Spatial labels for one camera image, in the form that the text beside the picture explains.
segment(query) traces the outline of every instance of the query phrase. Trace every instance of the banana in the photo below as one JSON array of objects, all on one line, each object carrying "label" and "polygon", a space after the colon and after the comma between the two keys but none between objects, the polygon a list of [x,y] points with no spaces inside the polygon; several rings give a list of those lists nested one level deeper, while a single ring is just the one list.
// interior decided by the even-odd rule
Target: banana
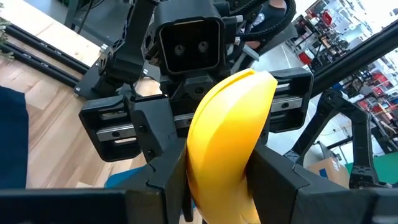
[{"label": "banana", "polygon": [[270,73],[246,69],[214,86],[193,116],[187,138],[188,183],[209,224],[260,223],[244,170],[276,87]]}]

